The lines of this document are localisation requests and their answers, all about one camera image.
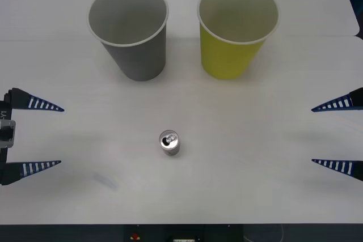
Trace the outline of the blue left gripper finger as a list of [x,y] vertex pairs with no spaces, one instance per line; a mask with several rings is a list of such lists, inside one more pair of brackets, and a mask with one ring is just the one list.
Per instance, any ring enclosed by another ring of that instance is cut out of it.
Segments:
[[54,167],[60,163],[61,160],[6,163],[4,168],[1,170],[1,185],[10,185],[23,178]]
[[10,105],[12,109],[21,110],[37,110],[37,111],[54,111],[64,112],[65,110],[60,106],[44,100],[40,97],[33,96],[19,88],[12,88],[10,90]]

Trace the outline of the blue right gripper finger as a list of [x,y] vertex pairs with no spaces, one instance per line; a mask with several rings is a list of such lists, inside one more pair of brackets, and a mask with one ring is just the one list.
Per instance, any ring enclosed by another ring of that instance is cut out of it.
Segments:
[[362,110],[362,90],[363,88],[356,89],[350,93],[327,101],[315,108],[312,112],[328,112],[328,111],[353,111]]
[[345,174],[354,179],[363,181],[363,161],[362,160],[324,160],[312,159],[312,162],[325,168]]

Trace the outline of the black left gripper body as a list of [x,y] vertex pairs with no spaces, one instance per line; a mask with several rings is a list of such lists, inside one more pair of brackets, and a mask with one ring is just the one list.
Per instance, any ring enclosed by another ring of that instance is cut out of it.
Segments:
[[[10,95],[6,93],[3,100],[1,100],[1,121],[10,120],[12,115],[12,109],[10,105]],[[4,168],[7,161],[8,148],[1,141],[1,168]]]

